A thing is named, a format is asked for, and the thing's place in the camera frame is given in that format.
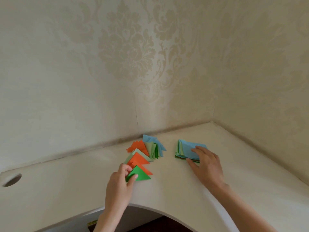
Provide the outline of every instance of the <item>right hand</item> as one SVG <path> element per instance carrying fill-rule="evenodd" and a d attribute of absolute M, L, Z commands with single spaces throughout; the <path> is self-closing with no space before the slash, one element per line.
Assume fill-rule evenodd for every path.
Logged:
<path fill-rule="evenodd" d="M 196 146 L 191 149 L 200 158 L 200 165 L 196 165 L 191 159 L 186 159 L 199 181 L 209 190 L 226 187 L 223 179 L 223 171 L 219 156 L 205 147 Z"/>

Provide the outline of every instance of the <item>wall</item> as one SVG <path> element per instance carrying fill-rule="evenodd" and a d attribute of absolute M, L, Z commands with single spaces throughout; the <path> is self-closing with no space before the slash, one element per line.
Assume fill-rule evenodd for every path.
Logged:
<path fill-rule="evenodd" d="M 210 121 L 234 0 L 0 0 L 0 172 Z"/>
<path fill-rule="evenodd" d="M 214 119 L 309 184 L 309 0 L 238 0 Z"/>

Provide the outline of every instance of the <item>stack of folded paper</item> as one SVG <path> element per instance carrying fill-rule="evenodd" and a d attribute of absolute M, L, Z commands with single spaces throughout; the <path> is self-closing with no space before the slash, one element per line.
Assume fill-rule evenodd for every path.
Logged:
<path fill-rule="evenodd" d="M 175 158 L 185 160 L 186 158 L 189 158 L 193 160 L 194 162 L 199 163 L 200 158 L 199 156 L 191 151 L 191 148 L 195 148 L 195 146 L 201 146 L 207 148 L 205 144 L 199 144 L 199 143 L 193 143 L 193 142 L 187 142 L 185 140 L 179 139 L 177 143 Z"/>
<path fill-rule="evenodd" d="M 163 157 L 162 151 L 166 149 L 157 138 L 144 135 L 143 140 L 133 142 L 127 151 L 131 153 L 124 163 L 130 165 L 133 170 L 126 176 L 126 182 L 134 174 L 138 174 L 137 181 L 150 179 L 149 175 L 152 173 L 143 164 L 149 164 L 154 159 Z"/>

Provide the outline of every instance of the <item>hand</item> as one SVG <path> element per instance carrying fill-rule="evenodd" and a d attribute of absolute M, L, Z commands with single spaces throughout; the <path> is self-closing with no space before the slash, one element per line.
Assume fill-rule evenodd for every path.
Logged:
<path fill-rule="evenodd" d="M 222 189 L 226 186 L 219 156 L 205 147 L 196 146 L 191 151 L 198 154 L 200 165 L 186 159 L 199 181 L 209 190 Z"/>
<path fill-rule="evenodd" d="M 114 172 L 106 187 L 105 197 L 105 211 L 123 213 L 128 206 L 133 190 L 133 184 L 138 175 L 133 175 L 128 184 L 126 183 L 126 176 L 132 168 L 129 165 L 121 164 L 118 172 Z"/>

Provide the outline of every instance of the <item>forearm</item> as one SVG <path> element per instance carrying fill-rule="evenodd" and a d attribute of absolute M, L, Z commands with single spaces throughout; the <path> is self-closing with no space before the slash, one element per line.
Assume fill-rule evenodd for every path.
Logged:
<path fill-rule="evenodd" d="M 106 211 L 99 216 L 94 232 L 114 232 L 124 210 Z"/>
<path fill-rule="evenodd" d="M 228 185 L 210 191 L 225 208 L 240 232 L 277 232 Z"/>

